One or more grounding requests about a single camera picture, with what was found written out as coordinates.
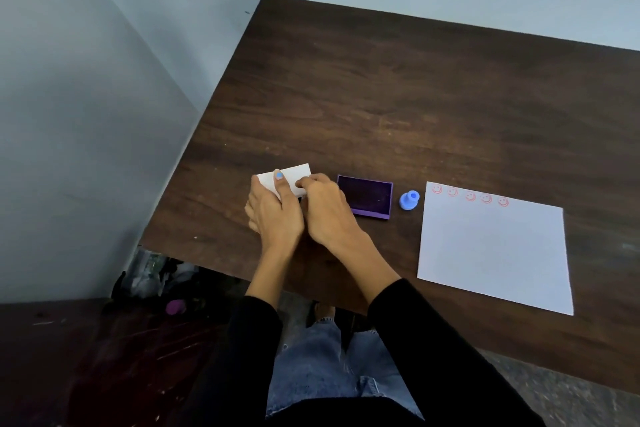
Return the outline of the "person's blue jeans legs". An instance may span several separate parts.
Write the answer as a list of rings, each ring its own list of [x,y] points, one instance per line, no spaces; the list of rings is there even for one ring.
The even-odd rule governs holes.
[[[390,352],[374,331],[353,334],[346,351],[342,334],[333,319],[322,318],[308,327],[275,359],[269,386],[266,418],[292,413],[293,407],[319,407],[321,413],[337,408],[357,417],[373,414],[380,419],[389,408],[391,416],[409,421],[424,416],[402,379]]]

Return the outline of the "person's left hand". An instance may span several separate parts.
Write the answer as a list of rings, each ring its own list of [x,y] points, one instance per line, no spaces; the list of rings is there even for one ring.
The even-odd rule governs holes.
[[[264,252],[292,253],[305,229],[301,205],[282,206],[280,200],[251,177],[250,193],[244,206],[249,227],[260,235]]]

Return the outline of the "white paper sheet with stamps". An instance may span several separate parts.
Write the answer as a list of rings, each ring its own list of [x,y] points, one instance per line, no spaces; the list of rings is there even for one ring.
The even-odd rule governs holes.
[[[417,277],[572,316],[564,210],[428,181]]]

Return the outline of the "person's right hand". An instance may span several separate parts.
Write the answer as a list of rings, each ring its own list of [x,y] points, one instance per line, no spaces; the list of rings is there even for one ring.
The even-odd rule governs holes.
[[[365,233],[351,212],[337,183],[325,174],[309,177],[319,181],[313,196],[306,196],[306,221],[310,236],[332,253],[361,240]]]

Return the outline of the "white rectangular box lid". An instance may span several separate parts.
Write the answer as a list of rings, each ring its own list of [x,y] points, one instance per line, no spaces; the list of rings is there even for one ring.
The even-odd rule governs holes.
[[[297,166],[288,167],[286,169],[281,169],[280,172],[283,174],[284,179],[287,180],[287,183],[289,184],[291,192],[296,198],[302,198],[306,196],[305,189],[296,187],[295,183],[298,180],[304,177],[309,177],[311,175],[309,164],[300,164]],[[278,197],[278,199],[280,199],[281,197],[274,184],[274,179],[275,179],[274,175],[275,175],[275,172],[270,171],[270,172],[258,174],[257,178],[265,188],[270,190],[274,195]]]

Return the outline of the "purple ink pad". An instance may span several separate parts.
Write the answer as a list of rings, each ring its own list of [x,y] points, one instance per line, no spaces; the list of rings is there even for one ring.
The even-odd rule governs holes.
[[[367,180],[345,175],[337,176],[351,212],[379,220],[389,220],[394,184],[388,181]]]

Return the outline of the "pile of clutter under table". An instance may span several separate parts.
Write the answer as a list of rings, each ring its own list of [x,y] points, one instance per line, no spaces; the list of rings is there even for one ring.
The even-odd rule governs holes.
[[[164,311],[166,303],[175,299],[186,300],[185,314],[194,314],[206,306],[200,278],[195,264],[139,246],[128,268],[116,280],[101,314],[112,316],[141,310],[169,316]]]

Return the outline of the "person's right forearm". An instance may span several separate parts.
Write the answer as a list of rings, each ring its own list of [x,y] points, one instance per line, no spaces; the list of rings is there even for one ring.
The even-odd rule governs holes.
[[[506,379],[362,230],[326,243],[369,303],[378,331],[425,422],[448,427],[545,427]]]

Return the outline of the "person's left forearm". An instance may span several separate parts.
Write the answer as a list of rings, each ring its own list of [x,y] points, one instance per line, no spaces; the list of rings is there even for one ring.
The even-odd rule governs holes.
[[[252,281],[232,316],[216,427],[264,422],[282,333],[276,307],[297,244],[297,239],[277,239],[264,245]]]

